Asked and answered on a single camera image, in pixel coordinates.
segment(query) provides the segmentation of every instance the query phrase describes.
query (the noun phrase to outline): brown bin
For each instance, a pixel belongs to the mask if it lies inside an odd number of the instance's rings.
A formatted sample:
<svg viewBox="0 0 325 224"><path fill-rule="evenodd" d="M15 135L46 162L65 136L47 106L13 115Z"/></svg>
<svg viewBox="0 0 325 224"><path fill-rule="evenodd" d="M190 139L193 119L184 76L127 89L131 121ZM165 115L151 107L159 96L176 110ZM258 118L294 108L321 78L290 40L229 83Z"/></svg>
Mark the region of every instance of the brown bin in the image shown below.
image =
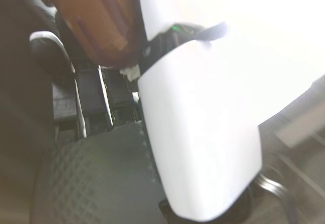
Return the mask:
<svg viewBox="0 0 325 224"><path fill-rule="evenodd" d="M42 0L56 6L89 58L121 69L137 63L144 33L135 0Z"/></svg>

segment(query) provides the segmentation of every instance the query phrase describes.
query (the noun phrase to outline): metal leg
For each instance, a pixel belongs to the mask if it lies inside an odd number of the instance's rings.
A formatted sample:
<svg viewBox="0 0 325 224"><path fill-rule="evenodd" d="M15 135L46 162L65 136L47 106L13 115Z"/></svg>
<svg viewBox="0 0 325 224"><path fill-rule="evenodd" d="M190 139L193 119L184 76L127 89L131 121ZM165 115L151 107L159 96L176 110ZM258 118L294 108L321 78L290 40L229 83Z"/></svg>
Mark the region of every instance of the metal leg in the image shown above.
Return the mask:
<svg viewBox="0 0 325 224"><path fill-rule="evenodd" d="M298 224L296 207L289 191L283 185L265 177L263 174L259 174L255 179L255 183L280 199L289 224Z"/></svg>

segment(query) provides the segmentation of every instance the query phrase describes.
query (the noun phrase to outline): brown plastic container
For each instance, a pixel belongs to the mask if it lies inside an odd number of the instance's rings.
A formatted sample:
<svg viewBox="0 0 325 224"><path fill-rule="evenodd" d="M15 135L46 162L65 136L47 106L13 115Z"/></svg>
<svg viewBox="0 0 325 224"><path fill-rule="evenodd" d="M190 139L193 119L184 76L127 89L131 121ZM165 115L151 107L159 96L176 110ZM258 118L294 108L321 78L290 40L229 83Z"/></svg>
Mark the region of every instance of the brown plastic container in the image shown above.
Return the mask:
<svg viewBox="0 0 325 224"><path fill-rule="evenodd" d="M136 64L143 34L135 0L42 0L56 6L89 58L121 69Z"/></svg>

